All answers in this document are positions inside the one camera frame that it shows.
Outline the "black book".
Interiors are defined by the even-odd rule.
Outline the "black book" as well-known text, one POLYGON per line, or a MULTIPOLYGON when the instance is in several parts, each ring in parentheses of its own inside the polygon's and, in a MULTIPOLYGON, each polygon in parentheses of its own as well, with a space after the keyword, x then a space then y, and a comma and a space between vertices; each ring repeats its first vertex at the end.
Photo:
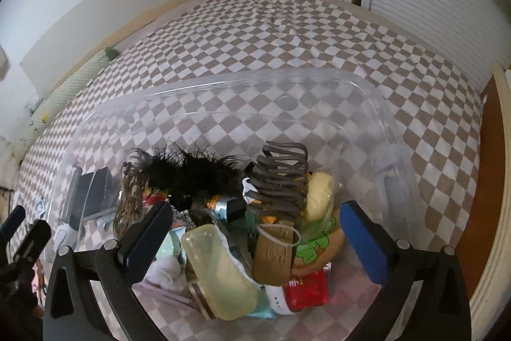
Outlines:
POLYGON ((119 186, 108 167, 83 174, 78 170, 68 190, 66 220, 78 231, 83 221, 112 213, 119 200, 119 186))

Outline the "green bolster pillow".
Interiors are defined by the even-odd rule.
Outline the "green bolster pillow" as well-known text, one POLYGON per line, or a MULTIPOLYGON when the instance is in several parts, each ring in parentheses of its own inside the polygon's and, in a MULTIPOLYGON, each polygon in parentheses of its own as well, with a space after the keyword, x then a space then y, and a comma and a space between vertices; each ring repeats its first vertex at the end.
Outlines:
POLYGON ((32 112, 23 124, 17 141, 13 145, 14 158, 20 163, 34 142, 50 126, 55 117, 92 81, 102 70, 109 66, 119 53, 105 48, 84 63, 78 70, 59 85, 32 112))

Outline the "red packet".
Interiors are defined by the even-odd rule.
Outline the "red packet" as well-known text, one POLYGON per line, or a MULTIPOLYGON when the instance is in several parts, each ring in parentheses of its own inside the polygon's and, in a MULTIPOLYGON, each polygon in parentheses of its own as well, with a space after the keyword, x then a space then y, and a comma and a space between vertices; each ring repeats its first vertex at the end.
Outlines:
POLYGON ((320 270, 305 276, 292 276, 283 292, 292 312, 323 306, 327 301, 326 274, 320 270))

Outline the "green dinosaur wooden coaster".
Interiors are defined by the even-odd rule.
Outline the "green dinosaur wooden coaster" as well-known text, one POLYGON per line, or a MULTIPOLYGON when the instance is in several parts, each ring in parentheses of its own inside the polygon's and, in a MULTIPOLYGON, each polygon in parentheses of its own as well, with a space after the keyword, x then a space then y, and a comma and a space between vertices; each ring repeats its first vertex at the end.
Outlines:
POLYGON ((296 247, 291 274, 306 276, 320 271, 336 257, 345 242, 346 235, 339 224, 339 210, 335 209, 318 236, 296 247))

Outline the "black feather toy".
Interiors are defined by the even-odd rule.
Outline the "black feather toy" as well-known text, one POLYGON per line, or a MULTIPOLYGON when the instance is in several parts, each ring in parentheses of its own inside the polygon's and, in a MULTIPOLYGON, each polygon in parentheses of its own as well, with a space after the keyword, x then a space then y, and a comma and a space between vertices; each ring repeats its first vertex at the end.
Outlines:
POLYGON ((164 193, 179 211, 195 203, 208 203, 213 197, 241 194, 240 159, 217 155, 196 145, 167 145, 152 155, 136 149, 143 161, 140 172, 146 190, 164 193))

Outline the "yellow translucent case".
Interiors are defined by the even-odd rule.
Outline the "yellow translucent case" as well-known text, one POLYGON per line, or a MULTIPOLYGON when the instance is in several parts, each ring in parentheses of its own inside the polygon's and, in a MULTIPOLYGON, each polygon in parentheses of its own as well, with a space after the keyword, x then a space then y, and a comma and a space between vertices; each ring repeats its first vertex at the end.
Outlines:
POLYGON ((214 316, 232 321, 254 312, 259 288, 230 253, 227 238, 213 224, 186 232, 181 239, 200 294, 214 316))

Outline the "yellow sponge in bag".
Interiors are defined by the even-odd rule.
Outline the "yellow sponge in bag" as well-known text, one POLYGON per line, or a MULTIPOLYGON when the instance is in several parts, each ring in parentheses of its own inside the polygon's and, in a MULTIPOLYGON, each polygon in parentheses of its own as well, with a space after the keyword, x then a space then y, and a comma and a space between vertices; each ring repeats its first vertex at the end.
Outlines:
POLYGON ((323 171, 314 172, 308 181, 305 216, 308 221, 320 221, 326 215, 333 195, 333 177, 323 171))

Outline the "brown hair claw clip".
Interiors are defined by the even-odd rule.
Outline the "brown hair claw clip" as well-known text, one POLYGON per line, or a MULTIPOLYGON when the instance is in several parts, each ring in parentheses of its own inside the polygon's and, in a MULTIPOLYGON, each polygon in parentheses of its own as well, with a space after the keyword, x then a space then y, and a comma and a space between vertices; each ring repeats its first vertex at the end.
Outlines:
POLYGON ((246 193, 248 212, 260 219, 297 222, 306 206, 308 170, 304 144, 267 141, 248 175, 254 187, 246 193))

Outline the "clear plastic storage bin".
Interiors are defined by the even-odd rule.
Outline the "clear plastic storage bin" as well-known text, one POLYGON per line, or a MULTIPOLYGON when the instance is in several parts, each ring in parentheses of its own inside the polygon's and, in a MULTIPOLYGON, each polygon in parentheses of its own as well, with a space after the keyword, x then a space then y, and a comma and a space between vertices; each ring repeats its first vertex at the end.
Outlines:
POLYGON ((269 70, 173 83, 112 99, 83 115, 57 170, 52 219, 66 220, 78 178, 120 176, 130 149, 174 144, 254 162, 274 139, 305 144, 312 169, 396 237, 416 238, 419 195, 404 144, 380 92, 337 69, 269 70))

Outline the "checkered bed sheet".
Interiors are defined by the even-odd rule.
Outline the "checkered bed sheet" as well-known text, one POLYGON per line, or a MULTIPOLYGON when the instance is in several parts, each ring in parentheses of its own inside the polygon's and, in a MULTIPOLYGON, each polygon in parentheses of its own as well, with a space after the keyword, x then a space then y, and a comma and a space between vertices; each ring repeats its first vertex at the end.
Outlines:
MULTIPOLYGON (((376 88, 389 105, 404 144, 410 149, 419 203, 416 238, 421 250, 455 246, 465 228, 477 189, 482 102, 461 70, 433 50, 370 14, 335 0, 203 0, 149 34, 113 60, 55 117, 23 159, 17 201, 28 210, 41 198, 52 219, 52 189, 63 154, 83 115, 121 96, 212 76, 269 70, 337 69, 376 88)), ((117 181, 138 183, 130 149, 117 181)), ((312 172, 326 171, 312 169, 312 172)), ((354 201, 334 176, 333 210, 354 201)), ((83 221, 75 252, 95 250, 113 230, 83 221)), ((192 304, 166 305, 133 292, 164 340, 343 340, 363 318, 381 286, 371 282, 356 253, 345 242, 326 274, 323 306, 274 319, 253 313, 232 321, 206 319, 192 304)), ((268 283, 265 273, 245 272, 259 288, 258 303, 285 300, 286 283, 268 283)))

